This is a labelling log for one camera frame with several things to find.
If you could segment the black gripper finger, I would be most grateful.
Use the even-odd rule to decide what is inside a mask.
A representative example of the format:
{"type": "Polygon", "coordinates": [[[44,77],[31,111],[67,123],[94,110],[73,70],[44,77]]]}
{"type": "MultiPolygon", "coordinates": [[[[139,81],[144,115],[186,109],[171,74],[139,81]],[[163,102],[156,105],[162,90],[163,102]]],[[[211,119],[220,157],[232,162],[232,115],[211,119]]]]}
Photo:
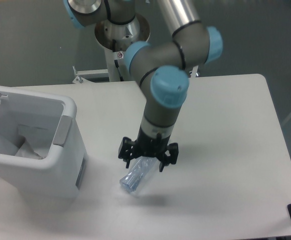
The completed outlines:
{"type": "Polygon", "coordinates": [[[123,137],[120,147],[118,149],[118,158],[122,159],[125,162],[125,167],[129,168],[130,162],[133,159],[137,159],[139,157],[139,152],[137,148],[137,142],[132,141],[128,137],[123,137]]]}
{"type": "Polygon", "coordinates": [[[171,165],[175,165],[178,160],[179,155],[179,145],[178,143],[168,144],[163,152],[157,155],[157,159],[160,161],[159,172],[163,172],[164,168],[171,165]]]}

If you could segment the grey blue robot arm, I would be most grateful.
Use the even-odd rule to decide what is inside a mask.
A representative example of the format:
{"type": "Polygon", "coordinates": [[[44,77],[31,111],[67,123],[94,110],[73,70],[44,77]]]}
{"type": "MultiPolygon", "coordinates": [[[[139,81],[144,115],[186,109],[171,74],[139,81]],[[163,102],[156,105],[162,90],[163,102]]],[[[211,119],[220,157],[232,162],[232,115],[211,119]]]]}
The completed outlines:
{"type": "Polygon", "coordinates": [[[187,97],[187,70],[220,57],[220,32],[202,24],[192,0],[158,2],[172,40],[156,47],[140,39],[141,23],[133,0],[66,0],[63,4],[76,27],[95,25],[103,47],[123,52],[127,72],[146,98],[137,139],[124,137],[118,157],[126,164],[139,157],[157,158],[160,171],[174,165],[179,147],[169,140],[187,97]]]}

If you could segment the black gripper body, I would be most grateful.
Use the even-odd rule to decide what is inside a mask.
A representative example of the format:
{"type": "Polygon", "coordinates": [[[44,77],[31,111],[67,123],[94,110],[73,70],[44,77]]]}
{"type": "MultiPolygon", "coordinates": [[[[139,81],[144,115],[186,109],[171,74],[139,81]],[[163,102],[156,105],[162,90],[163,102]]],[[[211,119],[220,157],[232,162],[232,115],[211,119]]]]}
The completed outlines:
{"type": "Polygon", "coordinates": [[[138,156],[156,157],[170,144],[169,140],[174,129],[170,126],[157,126],[145,117],[142,118],[138,136],[136,139],[138,156]]]}

